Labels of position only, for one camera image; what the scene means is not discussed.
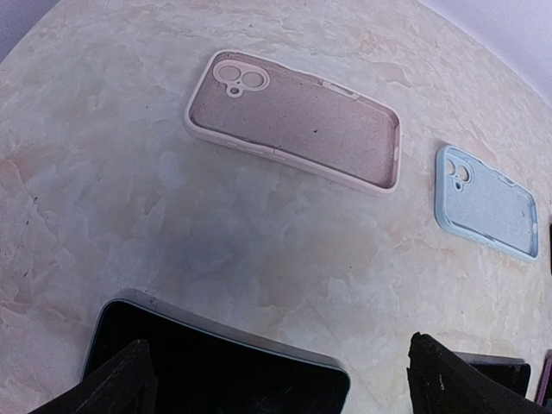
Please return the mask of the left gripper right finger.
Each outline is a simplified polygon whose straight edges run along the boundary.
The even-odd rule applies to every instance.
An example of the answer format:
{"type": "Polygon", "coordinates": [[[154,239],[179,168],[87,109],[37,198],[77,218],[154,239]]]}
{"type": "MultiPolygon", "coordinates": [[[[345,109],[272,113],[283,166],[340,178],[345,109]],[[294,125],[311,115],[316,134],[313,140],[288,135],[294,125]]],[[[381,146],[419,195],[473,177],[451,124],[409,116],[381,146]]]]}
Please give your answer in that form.
{"type": "Polygon", "coordinates": [[[428,334],[412,336],[408,356],[414,414],[547,411],[478,372],[428,334]]]}

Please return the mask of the pink phone case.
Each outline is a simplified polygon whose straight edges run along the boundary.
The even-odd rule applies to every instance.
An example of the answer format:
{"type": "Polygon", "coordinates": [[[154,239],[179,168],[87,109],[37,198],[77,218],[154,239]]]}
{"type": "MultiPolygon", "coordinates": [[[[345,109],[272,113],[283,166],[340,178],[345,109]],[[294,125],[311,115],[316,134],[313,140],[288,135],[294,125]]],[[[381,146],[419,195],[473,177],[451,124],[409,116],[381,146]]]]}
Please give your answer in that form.
{"type": "Polygon", "coordinates": [[[394,110],[317,75],[237,50],[214,53],[183,111],[198,139],[367,193],[399,182],[394,110]]]}

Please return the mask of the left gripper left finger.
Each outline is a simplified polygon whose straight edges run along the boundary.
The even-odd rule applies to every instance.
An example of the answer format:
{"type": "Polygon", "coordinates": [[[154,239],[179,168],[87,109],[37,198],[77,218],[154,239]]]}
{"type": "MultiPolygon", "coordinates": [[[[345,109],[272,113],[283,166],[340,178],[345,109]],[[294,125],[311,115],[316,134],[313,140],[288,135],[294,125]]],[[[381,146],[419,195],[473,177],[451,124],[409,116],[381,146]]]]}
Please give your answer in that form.
{"type": "Polygon", "coordinates": [[[34,413],[153,413],[157,386],[149,344],[135,340],[34,413]]]}

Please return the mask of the purple phone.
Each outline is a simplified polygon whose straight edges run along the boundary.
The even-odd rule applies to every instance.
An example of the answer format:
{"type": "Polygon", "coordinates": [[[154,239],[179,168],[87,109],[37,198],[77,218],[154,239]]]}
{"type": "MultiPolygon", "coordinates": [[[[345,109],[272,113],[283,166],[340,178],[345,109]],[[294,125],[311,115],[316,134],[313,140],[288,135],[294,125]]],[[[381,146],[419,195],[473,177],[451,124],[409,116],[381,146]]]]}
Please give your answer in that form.
{"type": "Polygon", "coordinates": [[[551,404],[551,364],[552,350],[549,349],[544,358],[543,370],[536,391],[535,402],[540,406],[551,404]]]}

